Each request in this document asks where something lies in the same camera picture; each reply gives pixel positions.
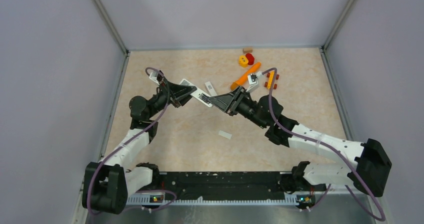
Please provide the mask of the small white remote control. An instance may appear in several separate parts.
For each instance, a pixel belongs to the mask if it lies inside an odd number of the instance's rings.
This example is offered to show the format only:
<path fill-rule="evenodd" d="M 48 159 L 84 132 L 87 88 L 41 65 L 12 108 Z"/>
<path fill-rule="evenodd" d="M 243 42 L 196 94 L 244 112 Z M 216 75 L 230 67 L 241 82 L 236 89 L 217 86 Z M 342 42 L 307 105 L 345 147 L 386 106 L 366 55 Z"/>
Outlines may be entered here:
<path fill-rule="evenodd" d="M 200 89 L 199 87 L 197 87 L 196 85 L 194 85 L 193 83 L 189 82 L 187 79 L 182 79 L 179 84 L 195 87 L 196 90 L 190 94 L 191 97 L 198 100 L 199 102 L 201 102 L 203 105 L 207 107 L 213 106 L 209 101 L 210 95 L 206 93 L 205 91 L 203 91 L 202 89 Z"/>

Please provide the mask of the white remote battery cover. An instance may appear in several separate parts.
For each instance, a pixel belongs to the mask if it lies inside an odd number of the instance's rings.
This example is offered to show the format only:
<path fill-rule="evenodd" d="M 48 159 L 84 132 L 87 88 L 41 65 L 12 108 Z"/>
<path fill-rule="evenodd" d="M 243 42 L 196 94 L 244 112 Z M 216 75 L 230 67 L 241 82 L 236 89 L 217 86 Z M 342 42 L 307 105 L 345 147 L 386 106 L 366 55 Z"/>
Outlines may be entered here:
<path fill-rule="evenodd" d="M 210 96 L 217 96 L 217 92 L 210 81 L 205 83 L 205 87 L 208 93 L 210 94 Z"/>

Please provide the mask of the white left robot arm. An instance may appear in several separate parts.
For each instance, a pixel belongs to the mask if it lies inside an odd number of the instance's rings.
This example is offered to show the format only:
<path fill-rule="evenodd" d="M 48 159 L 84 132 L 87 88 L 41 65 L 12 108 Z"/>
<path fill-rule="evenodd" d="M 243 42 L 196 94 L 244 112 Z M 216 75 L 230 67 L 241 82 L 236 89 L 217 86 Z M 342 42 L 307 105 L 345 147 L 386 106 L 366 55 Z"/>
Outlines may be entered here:
<path fill-rule="evenodd" d="M 91 214 L 95 211 L 120 214 L 129 196 L 142 187 L 154 191 L 160 186 L 160 177 L 153 168 L 141 165 L 131 171 L 128 169 L 154 139 L 159 119 L 168 106 L 184 106 L 197 87 L 175 84 L 166 78 L 160 78 L 157 84 L 152 98 L 135 96 L 130 100 L 131 123 L 124 139 L 109 155 L 86 166 L 81 204 Z"/>

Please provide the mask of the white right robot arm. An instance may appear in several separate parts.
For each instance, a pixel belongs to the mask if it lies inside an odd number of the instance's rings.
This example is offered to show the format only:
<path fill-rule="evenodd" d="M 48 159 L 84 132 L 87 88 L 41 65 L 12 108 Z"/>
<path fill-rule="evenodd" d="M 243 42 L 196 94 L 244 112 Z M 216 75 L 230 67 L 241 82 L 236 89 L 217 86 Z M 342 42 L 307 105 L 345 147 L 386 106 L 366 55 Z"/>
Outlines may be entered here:
<path fill-rule="evenodd" d="M 259 127 L 267 128 L 265 136 L 276 145 L 314 152 L 339 163 L 334 167 L 310 162 L 299 164 L 292 170 L 293 184 L 297 189 L 336 184 L 354 186 L 362 193 L 375 197 L 383 196 L 392 162 L 379 141 L 349 141 L 314 131 L 284 116 L 283 107 L 274 97 L 265 95 L 254 101 L 241 86 L 207 100 L 230 116 L 241 114 Z"/>

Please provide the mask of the small white battery door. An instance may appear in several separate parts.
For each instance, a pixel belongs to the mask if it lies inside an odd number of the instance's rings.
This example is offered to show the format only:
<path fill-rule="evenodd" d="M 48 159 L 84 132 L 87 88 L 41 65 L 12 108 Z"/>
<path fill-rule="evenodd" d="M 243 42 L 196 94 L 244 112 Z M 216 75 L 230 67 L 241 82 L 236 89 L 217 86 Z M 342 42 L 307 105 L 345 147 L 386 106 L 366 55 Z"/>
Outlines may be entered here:
<path fill-rule="evenodd" d="M 218 135 L 221 136 L 221 137 L 224 137 L 226 139 L 229 139 L 229 140 L 232 138 L 232 134 L 225 132 L 225 131 L 222 131 L 222 130 L 219 130 Z"/>

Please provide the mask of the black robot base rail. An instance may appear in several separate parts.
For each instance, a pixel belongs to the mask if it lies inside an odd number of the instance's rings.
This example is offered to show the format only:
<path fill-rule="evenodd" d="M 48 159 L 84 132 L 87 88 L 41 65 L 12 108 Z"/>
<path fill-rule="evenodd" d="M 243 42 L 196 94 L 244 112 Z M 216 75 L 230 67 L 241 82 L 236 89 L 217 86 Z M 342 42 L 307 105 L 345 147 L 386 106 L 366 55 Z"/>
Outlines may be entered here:
<path fill-rule="evenodd" d="M 160 172 L 129 205 L 298 205 L 326 189 L 289 172 Z"/>

